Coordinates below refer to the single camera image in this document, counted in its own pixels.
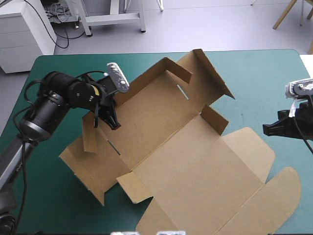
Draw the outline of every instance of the metal frame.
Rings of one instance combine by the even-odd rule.
[[[138,0],[138,13],[119,14],[119,0],[111,0],[110,14],[102,16],[88,16],[83,0],[75,0],[78,14],[81,18],[85,33],[87,36],[92,36],[91,26],[95,25],[109,25],[109,24],[126,24],[133,22],[140,22],[141,32],[146,31],[145,15],[143,8],[143,0]]]
[[[253,2],[253,3],[251,3],[250,5],[251,5],[251,6],[253,6],[253,5],[256,3],[256,1],[257,1],[257,0],[254,0],[254,2]]]
[[[158,7],[161,11],[164,11],[163,0],[156,0]],[[124,12],[126,12],[131,4],[132,0],[125,0],[124,2]]]

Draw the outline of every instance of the drawer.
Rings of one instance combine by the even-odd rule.
[[[9,47],[0,49],[0,66],[5,73],[30,71],[42,53],[38,46]]]
[[[0,33],[0,48],[23,47],[36,44],[37,42],[30,31]]]
[[[0,33],[29,31],[22,16],[0,18]]]

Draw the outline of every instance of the cardboard flap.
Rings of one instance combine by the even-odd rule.
[[[66,148],[60,155],[62,160],[68,167],[75,172],[75,175],[86,186],[88,190],[104,205],[104,191],[97,181],[86,171],[86,169],[79,164],[72,153]]]
[[[119,106],[125,103],[127,100],[131,99],[165,71],[170,71],[171,73],[175,74],[183,81],[183,83],[189,83],[192,75],[191,72],[185,68],[181,67],[169,58],[164,57],[152,67],[150,67],[147,71],[145,71],[142,75],[136,78],[136,80],[131,83],[130,89],[127,93],[117,93],[114,96],[116,104]]]
[[[154,235],[158,231],[177,231],[178,228],[164,212],[155,199],[152,199],[138,225],[136,231],[140,235]]]
[[[211,235],[262,186],[259,178],[218,139],[154,198],[180,230]]]
[[[222,139],[265,183],[275,159],[274,151],[248,127],[223,136]]]
[[[102,122],[99,128],[133,169],[196,115],[195,107],[166,71],[116,108],[120,128],[113,131]]]
[[[143,184],[156,195],[167,182],[184,170],[220,136],[196,116],[133,169]]]
[[[211,64],[209,59],[206,57],[204,51],[202,49],[195,49],[193,50],[194,54],[197,56],[197,58],[201,61],[203,66],[209,71],[209,73],[212,75],[213,79],[215,82],[219,85],[220,89],[224,92],[225,95],[235,98],[233,94],[230,92],[228,89],[227,85],[221,78],[221,76],[216,72],[216,69],[214,66]]]
[[[273,234],[292,215],[301,197],[297,172],[287,167],[264,185],[216,235]]]
[[[100,187],[102,192],[101,197],[103,197],[104,192],[117,183],[116,177],[126,174],[130,170],[120,159],[118,153],[98,131],[96,131],[96,139],[99,153],[85,152],[83,138],[79,137],[66,148],[61,154],[61,158],[75,172],[79,179],[90,178],[93,186],[89,183],[88,188],[93,193],[94,190],[92,187]]]
[[[93,112],[89,112],[83,117],[83,143],[84,151],[97,153],[96,129],[93,127]]]
[[[189,52],[177,63],[192,72],[189,84],[179,79],[177,83],[199,112],[205,104],[212,104],[223,94],[234,97],[201,49]]]
[[[223,133],[228,125],[228,121],[208,105],[205,105],[202,109],[201,117],[206,120],[219,135]]]
[[[118,177],[117,181],[134,204],[153,196],[133,172]]]

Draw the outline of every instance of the green table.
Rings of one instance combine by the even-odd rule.
[[[164,56],[178,60],[185,53],[54,55],[39,57],[26,83],[41,79],[51,71],[78,75],[89,70],[104,70],[107,62],[117,62],[133,81]],[[244,126],[254,129],[276,152],[269,179],[286,166],[299,172],[302,199],[294,215],[280,233],[313,232],[313,157],[300,140],[263,135],[262,124],[276,121],[276,112],[288,109],[291,100],[284,97],[289,81],[309,77],[297,52],[293,50],[218,51],[206,53],[225,80],[236,100],[223,96],[213,107],[230,124],[224,134]],[[34,99],[37,87],[29,90]],[[20,95],[13,113],[25,107]],[[28,161],[28,194],[19,232],[33,233],[109,233],[133,230],[150,200],[133,205],[119,185],[106,193],[102,207],[72,171],[58,157],[81,135],[81,117],[85,110],[71,110],[55,134],[35,149]],[[14,138],[17,130],[12,116],[0,138],[0,151]],[[22,177],[14,187],[21,201]]]

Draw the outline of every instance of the black cable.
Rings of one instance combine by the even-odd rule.
[[[31,101],[28,99],[28,97],[27,97],[27,90],[28,90],[29,88],[31,88],[33,85],[38,84],[38,83],[43,83],[43,81],[41,81],[41,80],[34,80],[34,81],[31,81],[30,83],[28,83],[27,86],[25,87],[25,91],[24,91],[24,100],[25,100],[27,103],[31,104],[32,106],[34,106],[34,103],[31,102]]]
[[[54,32],[56,35],[58,35],[60,38],[65,38],[65,39],[76,39],[76,38],[80,38],[81,36],[83,36],[85,34],[85,32],[83,32],[81,35],[77,36],[77,37],[73,37],[73,38],[67,38],[67,37],[64,37],[60,34],[57,34],[56,32]]]
[[[18,131],[20,132],[20,134],[21,134],[22,136],[24,136],[24,134],[23,134],[22,130],[20,129],[19,125],[18,125],[17,122],[16,122],[16,117],[17,117],[19,114],[21,114],[22,112],[24,112],[24,111],[26,111],[27,109],[29,109],[30,107],[31,107],[31,106],[28,106],[28,107],[26,107],[26,108],[23,108],[23,109],[19,110],[19,111],[18,111],[17,113],[15,113],[14,116],[13,116],[13,123],[14,123],[15,127],[18,129]]]
[[[299,134],[301,135],[301,138],[303,139],[304,143],[307,145],[307,147],[309,148],[309,150],[311,151],[311,153],[313,154],[313,149],[312,147],[309,145],[308,141],[305,139],[302,131],[300,130],[299,126],[298,126],[298,123],[297,123],[297,120],[296,120],[296,117],[293,117],[293,121],[294,121],[294,124],[296,126],[296,128],[298,129],[298,132]]]
[[[4,5],[5,2],[7,2],[8,0],[4,0],[2,3],[0,3],[0,6]]]
[[[37,13],[37,15],[39,16],[41,22],[43,23],[43,25],[44,25],[44,27],[45,27],[45,30],[47,31],[49,37],[50,37],[51,40],[54,42],[54,44],[55,44],[56,46],[58,46],[59,48],[62,48],[62,49],[68,48],[68,46],[69,46],[69,39],[67,39],[67,45],[66,45],[66,47],[62,47],[62,46],[60,46],[59,44],[57,44],[56,41],[54,41],[54,39],[53,39],[52,36],[50,35],[50,33],[49,33],[49,31],[48,31],[48,29],[47,29],[47,27],[46,27],[46,25],[45,25],[43,19],[41,18],[40,14],[39,14],[38,11],[36,10],[36,8],[35,8],[32,4],[30,4],[29,1],[27,1],[27,0],[24,0],[24,1],[25,1],[28,5],[30,5],[30,6],[34,9],[34,11]]]
[[[19,215],[18,215],[18,220],[17,220],[16,226],[15,226],[15,231],[17,230],[17,228],[19,226],[19,223],[21,221],[21,217],[22,217],[23,210],[24,210],[24,205],[25,205],[26,193],[27,193],[26,164],[25,164],[25,143],[26,143],[26,139],[25,139],[25,136],[24,136],[22,130],[20,129],[19,125],[16,122],[16,117],[19,114],[21,114],[22,112],[24,112],[27,109],[29,109],[30,107],[31,106],[28,106],[26,108],[23,108],[23,109],[19,110],[13,116],[13,123],[16,126],[16,128],[18,129],[18,131],[20,132],[20,134],[22,135],[22,171],[23,171],[23,184],[24,184],[24,189],[23,189],[23,194],[22,194],[22,201],[21,201],[21,207],[20,207],[20,212],[19,212]]]
[[[22,170],[23,170],[24,189],[23,189],[23,195],[22,195],[20,212],[19,212],[18,220],[16,222],[16,228],[18,228],[19,223],[20,223],[21,218],[22,218],[22,214],[23,214],[24,206],[25,206],[26,193],[27,193],[26,162],[25,162],[25,140],[23,140],[23,142],[22,142]]]
[[[57,17],[57,15],[55,15],[55,14],[53,14],[53,13],[51,13],[51,12],[48,12],[48,11],[46,11],[46,13],[47,13],[47,14],[50,14],[49,19],[50,19],[50,18],[54,18],[54,19],[59,20],[58,17]],[[61,38],[65,38],[65,39],[76,39],[76,38],[80,38],[81,36],[83,36],[83,35],[85,34],[85,31],[82,32],[81,35],[76,36],[76,37],[72,37],[72,38],[70,38],[70,37],[64,37],[64,36],[62,36],[62,35],[60,35],[60,34],[58,34],[58,33],[56,33],[56,32],[54,32],[54,33],[55,33],[57,36],[61,37]]]
[[[86,74],[88,74],[88,73],[93,73],[93,72],[105,73],[105,71],[101,71],[101,70],[92,70],[92,71],[88,71],[88,72],[82,73],[81,75],[78,75],[78,76],[76,76],[75,78],[79,78],[79,77],[81,77],[81,76],[83,76],[83,75],[86,75]]]

